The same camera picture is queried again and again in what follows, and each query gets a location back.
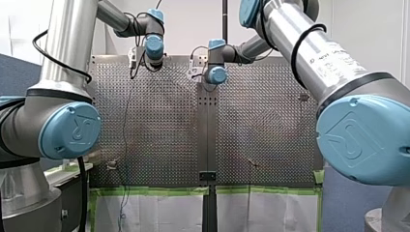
gray wall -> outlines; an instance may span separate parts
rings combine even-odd
[[[39,80],[41,67],[0,55],[0,96],[25,96],[28,87]],[[43,170],[58,166],[62,161],[42,159]]]
[[[365,186],[325,168],[323,185],[323,232],[363,232],[365,214],[380,208],[390,187]]]

metal stand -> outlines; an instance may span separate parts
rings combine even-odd
[[[0,173],[6,231],[61,232],[61,191],[49,188],[38,162]]]
[[[410,188],[394,187],[382,209],[366,214],[366,232],[410,231]]]

perforated metal panel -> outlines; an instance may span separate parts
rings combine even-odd
[[[188,58],[168,59],[155,73],[141,68],[134,80],[126,56],[93,63],[102,162],[92,186],[197,186],[196,84],[185,77]]]
[[[315,110],[283,59],[229,66],[219,89],[219,185],[312,186],[322,166]]]
[[[287,63],[228,65],[228,82],[207,93],[186,78],[188,59],[170,57],[161,71],[142,68],[130,80],[126,56],[94,58],[102,135],[91,185],[198,186],[207,167],[217,170],[218,185],[311,187],[313,170],[322,168],[316,103]]]

green tape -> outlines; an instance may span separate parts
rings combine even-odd
[[[91,223],[91,231],[90,232],[95,232],[96,229],[96,212],[97,212],[97,198],[98,198],[98,193],[96,191],[90,190],[90,197],[88,201],[88,207],[90,209],[90,223]]]
[[[281,188],[281,187],[258,187],[236,186],[217,187],[217,194],[241,194],[249,192],[291,194],[291,195],[318,195],[321,188]]]
[[[124,194],[124,188],[93,188],[98,196],[120,196]],[[147,196],[188,196],[188,195],[207,195],[208,188],[148,188],[148,187],[130,187],[127,188],[130,195],[147,195]]]
[[[316,184],[323,184],[323,181],[325,180],[325,170],[313,171],[313,174]]]
[[[317,199],[317,232],[322,232],[322,201],[323,201],[323,189],[319,188],[318,199]]]
[[[58,166],[58,167],[50,168],[50,169],[46,170],[45,173],[50,173],[50,172],[57,171],[57,170],[61,170],[61,167]]]
[[[71,165],[71,166],[67,166],[63,171],[65,171],[65,172],[76,172],[76,171],[79,171],[79,167],[78,167],[78,165]]]

blue joint cap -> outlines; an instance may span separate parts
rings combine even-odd
[[[148,10],[147,14],[158,19],[160,22],[162,22],[162,24],[164,24],[162,11],[151,8]]]
[[[260,0],[241,0],[239,22],[243,27],[250,28],[254,26],[259,10],[259,1]]]
[[[410,186],[410,107],[373,95],[346,96],[316,126],[323,157],[343,176],[367,185]]]
[[[211,84],[222,84],[226,81],[228,73],[224,67],[213,67],[208,73],[208,81]]]
[[[72,102],[56,110],[45,122],[39,149],[45,158],[75,159],[86,155],[100,134],[102,121],[97,109],[86,102]]]
[[[224,39],[213,39],[208,42],[208,48],[210,50],[217,49],[218,47],[225,46],[226,41]]]
[[[145,43],[145,52],[151,60],[160,60],[163,56],[163,41],[157,35],[149,35]]]

